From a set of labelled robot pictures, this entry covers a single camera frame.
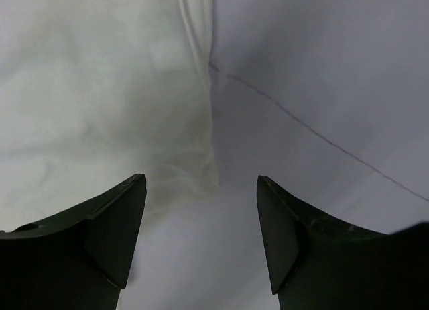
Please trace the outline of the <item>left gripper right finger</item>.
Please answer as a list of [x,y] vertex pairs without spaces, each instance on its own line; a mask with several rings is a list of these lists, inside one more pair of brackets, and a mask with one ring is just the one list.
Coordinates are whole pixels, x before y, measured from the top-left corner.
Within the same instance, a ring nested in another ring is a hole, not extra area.
[[382,234],[337,219],[267,176],[257,209],[282,310],[427,309],[428,224]]

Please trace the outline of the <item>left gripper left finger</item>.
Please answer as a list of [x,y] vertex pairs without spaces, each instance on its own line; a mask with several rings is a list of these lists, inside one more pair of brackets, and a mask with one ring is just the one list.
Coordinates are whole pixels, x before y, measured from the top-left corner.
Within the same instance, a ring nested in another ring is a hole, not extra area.
[[136,174],[55,215],[1,232],[2,309],[116,309],[146,199]]

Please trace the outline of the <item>white cartoon print t-shirt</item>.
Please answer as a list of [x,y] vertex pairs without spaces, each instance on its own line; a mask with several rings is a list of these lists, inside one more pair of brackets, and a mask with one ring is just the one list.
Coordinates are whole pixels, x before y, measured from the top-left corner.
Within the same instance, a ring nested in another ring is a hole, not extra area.
[[147,209],[217,187],[213,0],[1,0],[1,229],[133,174]]

